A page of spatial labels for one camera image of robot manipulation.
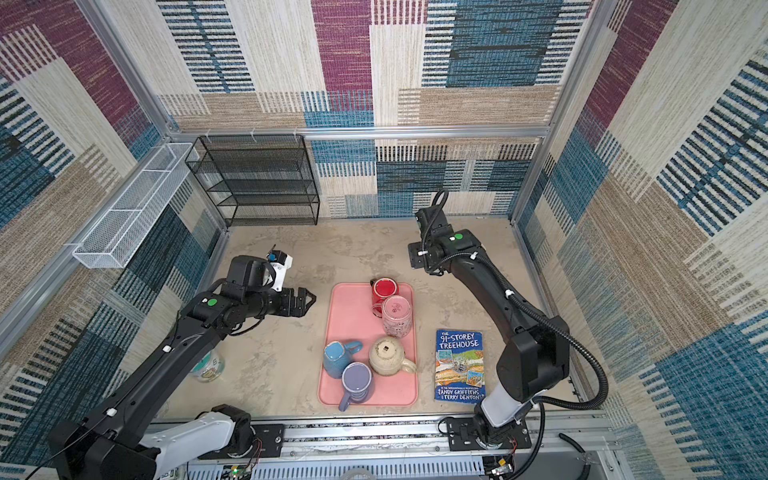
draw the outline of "purple mug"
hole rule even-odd
[[[339,410],[345,412],[350,403],[363,403],[373,394],[373,372],[360,362],[350,363],[341,375],[344,396],[339,404]]]

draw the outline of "pink tray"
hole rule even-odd
[[[398,283],[399,294],[413,305],[413,288],[407,283]],[[339,283],[331,293],[331,307],[328,312],[328,327],[326,328],[326,345],[333,340],[349,343],[354,340],[362,342],[362,350],[354,355],[356,362],[368,365],[368,351],[371,345],[386,335],[382,320],[371,311],[372,298],[369,283]],[[408,335],[400,339],[406,349],[406,358],[416,362],[416,327]],[[393,376],[373,374],[375,388],[373,395],[365,403],[353,403],[355,406],[409,406],[413,405],[419,396],[418,374],[397,372]],[[344,388],[341,380],[332,379],[320,367],[320,386],[317,396],[324,405],[339,405]]]

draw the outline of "red mug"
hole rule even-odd
[[[373,292],[373,314],[377,317],[382,317],[382,304],[384,300],[390,298],[392,295],[397,295],[398,287],[397,282],[391,278],[380,278],[375,280],[371,285],[371,291]]]

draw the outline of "beige floor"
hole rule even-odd
[[[450,221],[456,230],[470,229],[518,290],[533,304],[540,303],[507,220],[454,217]],[[219,276],[226,276],[232,257],[263,257],[276,243],[293,256],[285,285],[306,287],[317,295],[317,302],[303,318],[268,316],[254,331],[224,340],[218,347],[226,361],[223,374],[210,383],[185,379],[161,416],[194,417],[221,403],[253,416],[343,415],[317,398],[331,290],[337,283],[368,282],[379,276],[393,277],[414,289],[419,398],[410,407],[352,406],[346,415],[471,411],[471,405],[434,400],[435,331],[483,333],[488,392],[498,382],[495,364],[504,343],[480,303],[456,278],[411,270],[407,245],[418,239],[415,220],[321,220],[315,227],[234,229]],[[567,381],[550,394],[576,401]]]

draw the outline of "white wire basket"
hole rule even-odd
[[[125,268],[189,174],[184,161],[198,158],[191,143],[161,147],[72,255],[87,268]]]

